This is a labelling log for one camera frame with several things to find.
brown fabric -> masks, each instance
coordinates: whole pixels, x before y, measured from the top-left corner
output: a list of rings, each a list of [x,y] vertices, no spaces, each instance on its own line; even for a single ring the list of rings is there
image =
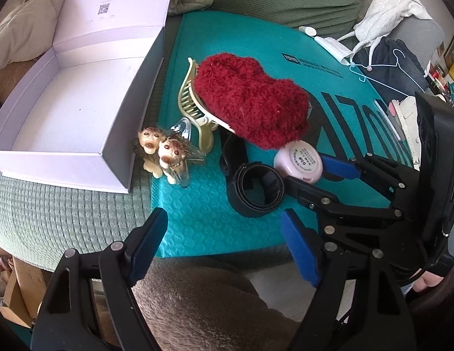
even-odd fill
[[[409,303],[418,350],[444,350],[454,342],[454,266],[429,292]]]
[[[0,103],[4,103],[17,83],[30,70],[37,60],[8,64],[0,70]]]
[[[299,326],[236,268],[207,257],[156,258],[133,292],[163,351],[280,351]]]

red fuzzy sock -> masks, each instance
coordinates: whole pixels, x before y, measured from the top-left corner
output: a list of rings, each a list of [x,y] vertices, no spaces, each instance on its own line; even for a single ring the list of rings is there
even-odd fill
[[[198,67],[194,88],[209,111],[262,149],[300,140],[308,127],[308,94],[291,79],[274,79],[254,58],[221,53]]]

qr code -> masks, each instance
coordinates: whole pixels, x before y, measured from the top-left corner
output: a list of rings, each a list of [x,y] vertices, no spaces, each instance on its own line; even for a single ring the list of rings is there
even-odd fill
[[[110,4],[100,5],[99,12],[97,14],[104,14],[109,11]]]

floor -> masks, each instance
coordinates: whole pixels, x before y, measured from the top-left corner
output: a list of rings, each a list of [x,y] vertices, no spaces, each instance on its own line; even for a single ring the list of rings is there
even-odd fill
[[[313,298],[315,288],[304,281],[293,262],[245,274],[269,308],[279,310],[287,318],[302,321]],[[337,318],[349,310],[355,280],[346,281]]]

teal bubble mailer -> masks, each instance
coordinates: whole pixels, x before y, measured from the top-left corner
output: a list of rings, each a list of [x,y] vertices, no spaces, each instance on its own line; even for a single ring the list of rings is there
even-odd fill
[[[405,144],[394,135],[375,100],[371,84],[361,82],[314,40],[296,30],[236,14],[202,11],[185,14],[168,68],[159,124],[170,128],[180,118],[177,96],[188,71],[188,57],[198,64],[221,52],[256,58],[274,78],[290,78],[310,93],[310,128],[304,140],[318,151],[341,159],[372,152],[411,165]],[[197,133],[192,134],[197,141]],[[151,206],[168,212],[168,231],[157,252],[159,257],[221,254],[284,243],[279,218],[286,208],[295,209],[303,223],[317,229],[314,212],[285,197],[281,206],[262,218],[245,218],[235,212],[226,196],[226,181],[219,169],[221,143],[214,134],[214,148],[205,166],[191,166],[186,189],[172,186],[165,177],[152,179]],[[250,162],[272,165],[275,151],[247,144]],[[386,207],[388,201],[359,180],[331,181],[317,186],[336,194],[346,204]]]

